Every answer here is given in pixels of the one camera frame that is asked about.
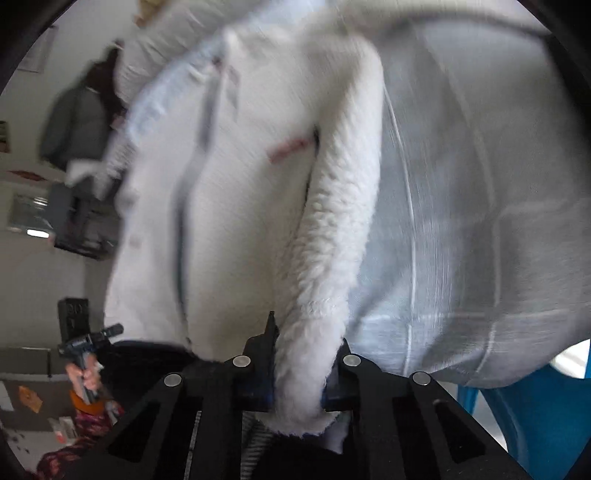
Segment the person's arm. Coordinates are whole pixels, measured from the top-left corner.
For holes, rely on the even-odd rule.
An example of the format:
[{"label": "person's arm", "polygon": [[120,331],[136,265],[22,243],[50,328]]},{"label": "person's arm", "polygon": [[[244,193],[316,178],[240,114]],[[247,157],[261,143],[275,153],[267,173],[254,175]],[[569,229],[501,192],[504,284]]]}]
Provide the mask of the person's arm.
[{"label": "person's arm", "polygon": [[86,405],[82,400],[82,387],[79,377],[83,377],[84,386],[89,390],[100,388],[100,375],[96,370],[96,357],[91,355],[88,359],[88,369],[82,370],[74,364],[68,364],[66,371],[72,382],[73,389],[70,398],[76,408],[74,423],[78,433],[78,439],[73,445],[64,447],[56,452],[46,453],[37,464],[37,471],[31,473],[31,478],[37,480],[53,480],[58,477],[63,469],[71,462],[80,459],[95,443],[112,428],[111,420],[105,410],[105,402],[99,400],[91,405]]}]

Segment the person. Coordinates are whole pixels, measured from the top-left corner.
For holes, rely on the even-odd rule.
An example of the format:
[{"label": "person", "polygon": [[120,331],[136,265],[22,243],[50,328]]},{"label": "person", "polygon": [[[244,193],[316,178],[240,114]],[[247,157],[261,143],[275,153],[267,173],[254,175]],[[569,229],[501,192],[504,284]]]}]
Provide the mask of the person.
[{"label": "person", "polygon": [[80,459],[96,442],[104,437],[113,427],[114,423],[109,415],[109,410],[115,418],[123,414],[121,406],[112,400],[98,400],[87,405],[82,400],[83,391],[79,381],[83,379],[83,385],[88,390],[99,391],[102,389],[99,364],[96,356],[89,355],[87,368],[82,371],[75,364],[66,365],[66,372],[72,382],[70,398],[76,408],[74,423],[78,438],[73,445],[67,446],[56,452],[46,453],[41,457],[35,472],[28,472],[31,480],[53,480],[64,471],[64,468]]}]

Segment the blue plastic chair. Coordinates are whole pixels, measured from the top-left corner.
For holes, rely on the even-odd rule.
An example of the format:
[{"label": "blue plastic chair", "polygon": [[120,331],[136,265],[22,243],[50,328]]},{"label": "blue plastic chair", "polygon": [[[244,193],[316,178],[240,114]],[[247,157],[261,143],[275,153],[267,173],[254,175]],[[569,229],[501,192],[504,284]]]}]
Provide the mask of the blue plastic chair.
[{"label": "blue plastic chair", "polygon": [[[481,392],[509,454],[534,480],[563,479],[591,437],[591,380],[546,365],[508,387]],[[458,402],[470,413],[477,395],[476,388],[458,388]]]}]

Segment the white fleece fabric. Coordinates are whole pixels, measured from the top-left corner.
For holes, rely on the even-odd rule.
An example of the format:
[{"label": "white fleece fabric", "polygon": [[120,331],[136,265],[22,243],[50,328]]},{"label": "white fleece fabric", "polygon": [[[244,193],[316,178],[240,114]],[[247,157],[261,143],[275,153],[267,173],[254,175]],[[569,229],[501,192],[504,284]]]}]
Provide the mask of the white fleece fabric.
[{"label": "white fleece fabric", "polygon": [[[396,2],[377,18],[474,13],[473,3],[480,4]],[[194,86],[135,145],[120,198],[126,226],[105,323],[121,322],[123,339],[175,343],[224,361],[262,332],[274,309],[276,405],[264,420],[289,434],[321,432],[333,418],[321,411],[320,397],[347,327],[378,189],[379,57],[360,37],[324,33],[328,25],[363,30],[367,13],[351,8],[319,15],[299,31],[230,29],[221,72],[193,75]],[[149,36],[142,42],[158,51]],[[140,66],[147,72],[155,56],[146,58]],[[269,161],[282,143],[310,139],[315,129],[318,155],[311,145]],[[176,221],[187,169],[199,174],[186,199],[183,315]]]}]

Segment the white paper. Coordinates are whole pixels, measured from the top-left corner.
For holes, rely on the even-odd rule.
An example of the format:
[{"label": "white paper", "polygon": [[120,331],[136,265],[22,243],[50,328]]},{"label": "white paper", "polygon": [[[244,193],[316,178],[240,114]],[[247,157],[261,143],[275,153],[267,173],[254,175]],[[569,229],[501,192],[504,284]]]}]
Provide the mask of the white paper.
[{"label": "white paper", "polygon": [[14,407],[12,406],[12,402],[8,396],[4,382],[0,382],[0,410],[14,411]]}]

